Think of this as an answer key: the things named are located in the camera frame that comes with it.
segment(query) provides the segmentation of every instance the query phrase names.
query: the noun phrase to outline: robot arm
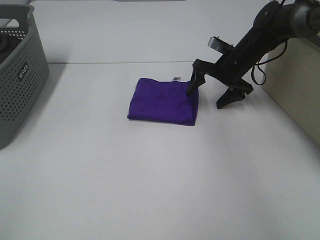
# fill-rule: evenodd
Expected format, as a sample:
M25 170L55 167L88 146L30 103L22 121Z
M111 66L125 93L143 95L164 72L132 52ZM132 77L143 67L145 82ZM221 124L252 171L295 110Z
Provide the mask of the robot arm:
M251 84L242 77L269 51L286 43L290 38L315 36L320 30L320 4L315 0L296 0L283 5L268 3L256 16L253 27L235 46L212 37L209 47L223 55L216 63L197 59L186 94L189 96L204 84L205 75L212 76L229 88L217 101L218 109L241 101L253 91Z

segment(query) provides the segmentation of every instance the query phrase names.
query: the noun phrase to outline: beige box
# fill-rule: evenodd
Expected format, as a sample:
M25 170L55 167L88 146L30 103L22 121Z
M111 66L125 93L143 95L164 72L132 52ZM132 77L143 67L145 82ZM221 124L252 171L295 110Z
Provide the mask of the beige box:
M284 49L269 53L274 58ZM292 38L286 53L265 67L263 89L320 145L320 48Z

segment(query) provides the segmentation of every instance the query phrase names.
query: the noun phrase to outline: white tabletop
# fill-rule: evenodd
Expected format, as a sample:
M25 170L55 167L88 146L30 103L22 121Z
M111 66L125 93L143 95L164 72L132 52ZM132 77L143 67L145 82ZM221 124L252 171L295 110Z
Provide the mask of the white tabletop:
M210 37L236 44L265 0L34 1L50 63L216 61Z
M320 149L261 90L195 126L127 119L140 77L189 63L53 64L0 153L1 240L315 240Z

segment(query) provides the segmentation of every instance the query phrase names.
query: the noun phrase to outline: black cable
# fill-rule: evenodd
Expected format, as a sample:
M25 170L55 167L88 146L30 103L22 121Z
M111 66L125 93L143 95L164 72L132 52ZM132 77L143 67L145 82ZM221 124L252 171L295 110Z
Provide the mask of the black cable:
M280 58L283 54L285 54L287 48L288 48L288 40L285 41L283 51L282 51L278 56L276 56L276 57L274 57L274 58L271 58L271 59L269 59L268 61L264 61L264 62L260 62L260 60L259 60L257 64L253 65L252 71L251 71L251 78L252 78L252 81L253 81L255 84L261 86L261 85L265 84L265 83L266 83L266 80L267 80L267 75L266 75L266 73L261 69L260 66L263 65L263 64L266 64L266 63L270 63L270 62L272 62L272 61ZM264 75L264 80L262 81L262 83L258 83L258 82L256 81L256 78L255 78L255 69L256 69L256 67L255 67L255 66L257 66L257 68L259 69L259 71L262 72L263 75Z

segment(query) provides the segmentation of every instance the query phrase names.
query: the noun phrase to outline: purple cloth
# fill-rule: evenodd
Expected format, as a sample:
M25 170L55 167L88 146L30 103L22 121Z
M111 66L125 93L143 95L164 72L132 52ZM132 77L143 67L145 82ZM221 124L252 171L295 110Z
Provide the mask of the purple cloth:
M194 126L199 92L186 96L189 82L140 78L130 102L128 119Z

